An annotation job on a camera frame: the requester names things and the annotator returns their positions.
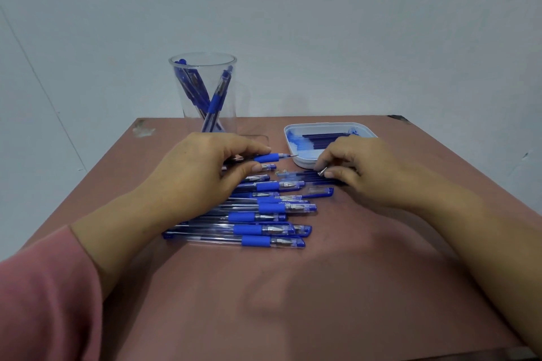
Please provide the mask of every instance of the finger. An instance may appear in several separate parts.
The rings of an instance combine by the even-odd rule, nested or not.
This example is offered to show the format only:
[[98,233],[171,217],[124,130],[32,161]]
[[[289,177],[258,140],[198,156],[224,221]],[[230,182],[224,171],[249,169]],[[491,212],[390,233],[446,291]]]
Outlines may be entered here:
[[351,162],[351,147],[348,143],[348,140],[339,140],[337,139],[325,149],[322,154],[316,160],[314,169],[320,171],[324,167],[330,165],[334,159],[340,159],[344,161]]
[[268,154],[271,152],[271,148],[258,143],[254,140],[247,139],[246,137],[234,135],[231,133],[217,133],[222,140],[222,146],[224,151],[224,159],[234,156],[236,154],[254,155],[254,154]]
[[359,175],[352,169],[343,166],[328,167],[324,176],[327,179],[338,179],[345,182],[355,190],[360,191],[361,183]]
[[262,165],[258,162],[244,162],[228,169],[220,180],[222,191],[229,196],[242,180],[259,171],[262,171]]

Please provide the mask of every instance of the plastic tray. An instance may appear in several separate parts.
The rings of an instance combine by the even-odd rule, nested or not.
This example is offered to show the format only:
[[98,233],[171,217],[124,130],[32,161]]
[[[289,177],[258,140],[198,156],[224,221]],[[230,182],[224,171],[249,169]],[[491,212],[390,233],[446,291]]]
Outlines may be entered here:
[[294,163],[304,169],[313,169],[318,156],[323,150],[300,150],[295,143],[288,140],[288,133],[295,135],[319,134],[319,133],[348,133],[355,132],[360,137],[376,137],[367,126],[359,123],[305,123],[290,124],[284,127],[284,136],[288,142],[288,148],[291,154],[297,154],[294,157]]

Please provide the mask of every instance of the pink sleeve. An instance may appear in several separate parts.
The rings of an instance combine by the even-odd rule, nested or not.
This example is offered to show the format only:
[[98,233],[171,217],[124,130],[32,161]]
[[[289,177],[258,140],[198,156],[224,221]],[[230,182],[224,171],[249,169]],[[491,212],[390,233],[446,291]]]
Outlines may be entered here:
[[0,358],[98,360],[98,273],[63,227],[0,262]]

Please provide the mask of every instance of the right hand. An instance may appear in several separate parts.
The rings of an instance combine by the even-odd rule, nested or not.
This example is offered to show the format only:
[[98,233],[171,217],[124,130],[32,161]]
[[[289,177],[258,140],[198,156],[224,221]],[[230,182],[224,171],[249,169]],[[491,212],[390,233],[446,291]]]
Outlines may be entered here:
[[[356,170],[341,166],[354,165]],[[318,158],[314,169],[339,179],[355,191],[387,207],[411,209],[431,196],[446,179],[424,166],[397,159],[379,138],[340,137]]]

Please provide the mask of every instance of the wooden table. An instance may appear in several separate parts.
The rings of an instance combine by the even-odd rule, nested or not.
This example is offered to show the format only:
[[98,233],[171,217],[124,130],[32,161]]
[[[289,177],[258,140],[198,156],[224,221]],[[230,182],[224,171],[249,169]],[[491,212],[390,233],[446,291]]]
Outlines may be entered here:
[[[504,212],[540,216],[408,122],[386,116],[240,118],[239,132],[287,152],[284,126],[357,122],[400,157],[469,187]],[[29,240],[132,190],[188,133],[184,119],[131,126]],[[291,160],[279,167],[294,169]],[[318,199],[304,250],[166,242],[132,262],[105,303],[105,360],[404,360],[521,341],[421,219],[338,189]]]

